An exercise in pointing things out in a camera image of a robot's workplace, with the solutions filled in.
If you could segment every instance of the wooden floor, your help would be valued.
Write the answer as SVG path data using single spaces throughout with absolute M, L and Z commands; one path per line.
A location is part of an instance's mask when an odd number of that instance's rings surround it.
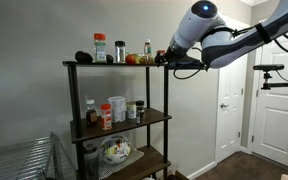
M 265 158 L 237 152 L 196 180 L 280 180 L 288 168 Z

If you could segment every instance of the doorknob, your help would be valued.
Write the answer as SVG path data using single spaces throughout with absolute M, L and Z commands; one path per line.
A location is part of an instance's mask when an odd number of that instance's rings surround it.
M 227 108 L 229 105 L 225 105 L 224 103 L 222 103 L 221 105 L 220 105 L 220 107 L 221 108 Z

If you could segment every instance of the gray wall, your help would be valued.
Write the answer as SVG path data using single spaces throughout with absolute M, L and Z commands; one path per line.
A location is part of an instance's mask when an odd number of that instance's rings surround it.
M 78 50 L 93 53 L 93 33 L 107 35 L 108 53 L 114 41 L 126 41 L 128 52 L 142 52 L 151 39 L 153 52 L 165 49 L 191 0 L 182 1 L 2 1 L 0 0 L 0 146 L 47 136 L 62 138 L 72 158 L 69 121 L 72 119 L 67 69 Z M 238 0 L 218 2 L 224 14 L 250 23 L 251 8 Z M 199 53 L 190 52 L 199 57 Z M 179 72 L 187 76 L 193 71 Z M 143 69 L 78 69 L 81 114 L 95 98 L 145 99 Z M 163 109 L 163 73 L 153 68 L 152 107 Z M 215 160 L 218 71 L 209 70 L 186 80 L 170 72 L 169 159 L 185 175 Z M 126 133 L 143 146 L 145 129 Z M 152 126 L 152 144 L 162 152 L 162 124 Z
M 251 25 L 259 23 L 259 21 L 268 18 L 275 8 L 279 0 L 270 0 L 265 3 L 259 4 L 252 8 L 252 21 Z M 246 85 L 245 85 L 245 103 L 244 103 L 244 115 L 243 115 L 243 126 L 242 126 L 242 139 L 241 145 L 247 147 L 247 139 L 249 137 L 249 123 L 250 123 L 250 111 L 251 111 L 251 101 L 252 101 L 252 89 L 253 89 L 253 76 L 255 65 L 256 50 L 248 54 L 247 61 L 247 73 L 246 73 Z

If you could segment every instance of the white door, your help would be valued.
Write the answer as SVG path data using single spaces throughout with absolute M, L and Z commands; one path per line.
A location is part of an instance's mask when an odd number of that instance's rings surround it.
M 281 38 L 288 49 L 288 41 Z M 284 64 L 279 71 L 288 80 L 288 53 L 274 43 L 263 47 L 261 64 Z M 276 72 L 270 72 L 269 82 L 285 82 Z M 262 87 L 263 73 L 259 87 Z M 253 151 L 288 166 L 288 87 L 259 90 L 254 126 Z
M 231 28 L 243 29 L 248 25 L 223 18 Z M 219 70 L 217 109 L 216 163 L 239 150 L 243 119 L 244 87 L 247 55 Z

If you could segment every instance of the metal wire basket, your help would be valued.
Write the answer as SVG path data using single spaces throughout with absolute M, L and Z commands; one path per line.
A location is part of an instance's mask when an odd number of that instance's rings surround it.
M 58 136 L 0 147 L 0 180 L 76 179 L 76 168 Z

